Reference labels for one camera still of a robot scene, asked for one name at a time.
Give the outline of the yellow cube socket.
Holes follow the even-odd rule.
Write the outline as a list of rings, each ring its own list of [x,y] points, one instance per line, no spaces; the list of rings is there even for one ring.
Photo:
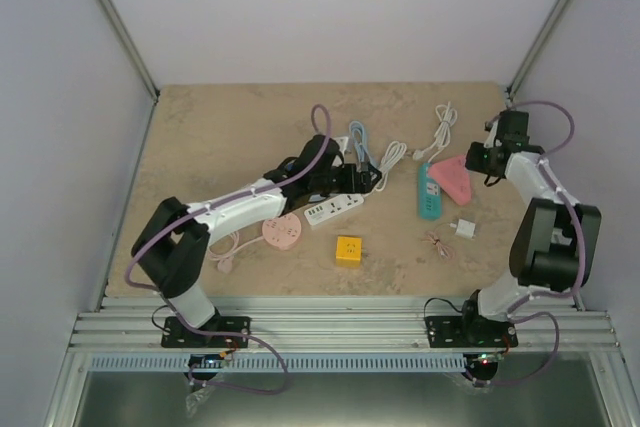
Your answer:
[[[336,239],[335,263],[339,267],[359,268],[363,259],[361,237],[340,235]]]

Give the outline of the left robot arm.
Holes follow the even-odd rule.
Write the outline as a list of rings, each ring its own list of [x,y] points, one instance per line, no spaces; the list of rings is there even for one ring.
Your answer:
[[[132,264],[142,268],[185,335],[197,346],[218,337],[219,313],[199,285],[208,248],[229,234],[297,210],[314,196],[368,194],[382,180],[368,159],[347,163],[339,144],[312,137],[296,157],[288,157],[253,183],[225,196],[185,204],[162,201],[131,248]]]

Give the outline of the pink triangular power strip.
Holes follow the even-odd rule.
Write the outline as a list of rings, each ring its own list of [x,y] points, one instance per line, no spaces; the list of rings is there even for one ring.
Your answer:
[[[432,164],[428,169],[429,177],[459,206],[472,200],[471,179],[465,163],[466,157],[459,155]]]

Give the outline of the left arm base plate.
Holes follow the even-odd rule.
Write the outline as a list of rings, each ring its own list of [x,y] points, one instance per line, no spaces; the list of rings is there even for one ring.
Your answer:
[[[248,316],[218,316],[199,327],[206,332],[203,335],[172,316],[165,319],[160,345],[166,349],[241,349],[248,346],[246,336],[251,333],[250,328],[251,318]]]

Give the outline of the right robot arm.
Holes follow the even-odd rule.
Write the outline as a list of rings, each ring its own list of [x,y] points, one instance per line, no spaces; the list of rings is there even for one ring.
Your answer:
[[[529,115],[508,108],[471,144],[466,168],[493,187],[510,182],[526,210],[515,234],[508,269],[463,304],[459,334],[471,346],[503,342],[512,315],[537,298],[574,296],[590,275],[601,212],[578,201],[553,173],[549,154],[528,135]]]

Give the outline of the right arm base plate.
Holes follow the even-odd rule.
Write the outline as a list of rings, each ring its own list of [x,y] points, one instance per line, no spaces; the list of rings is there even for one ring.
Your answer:
[[[509,322],[472,320],[461,315],[424,318],[431,348],[513,348],[519,345],[515,326]]]

